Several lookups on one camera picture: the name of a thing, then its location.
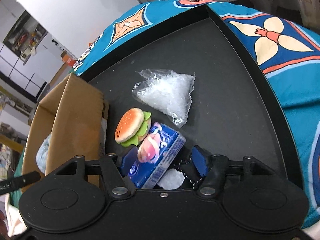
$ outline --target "silver bolt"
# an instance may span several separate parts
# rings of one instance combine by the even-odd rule
[[[160,193],[160,197],[169,197],[169,194],[166,192]]]
[[[216,192],[216,190],[214,188],[212,188],[212,187],[203,187],[203,188],[200,189],[200,193],[202,195],[209,196],[209,195],[214,194],[215,192]]]
[[[125,187],[115,187],[113,190],[112,190],[112,193],[115,194],[115,195],[124,195],[128,192],[128,189],[125,188]]]

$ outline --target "blue tissue pack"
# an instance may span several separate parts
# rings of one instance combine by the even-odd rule
[[[151,189],[161,179],[186,139],[161,123],[154,123],[141,143],[128,176],[137,188]]]

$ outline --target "cream flower petal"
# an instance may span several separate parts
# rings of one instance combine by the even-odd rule
[[[287,35],[280,35],[278,38],[278,42],[279,42],[279,45],[281,45],[282,47],[288,50],[302,51],[302,52],[313,51],[312,49],[304,45],[302,42]]]
[[[245,34],[247,36],[261,36],[260,34],[255,34],[255,31],[257,29],[263,30],[262,27],[257,26],[257,25],[243,24],[243,23],[234,22],[234,21],[231,21],[229,23],[231,23],[232,25],[237,27],[239,29],[239,31],[241,31],[243,34]]]
[[[267,31],[273,31],[276,33],[281,33],[284,29],[282,21],[278,17],[271,17],[264,21],[264,28]]]
[[[278,44],[267,37],[260,37],[254,44],[258,65],[265,63],[278,52]]]

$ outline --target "orange flower center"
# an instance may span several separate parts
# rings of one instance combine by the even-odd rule
[[[256,29],[255,34],[261,35],[261,37],[267,37],[269,40],[279,43],[278,38],[280,33],[274,31],[268,31],[266,29]]]

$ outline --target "blue fluffy object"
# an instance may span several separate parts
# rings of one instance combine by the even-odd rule
[[[51,134],[49,134],[48,137],[43,141],[36,156],[36,163],[38,165],[39,170],[43,174],[45,174],[45,167],[47,165],[50,138],[51,138]]]

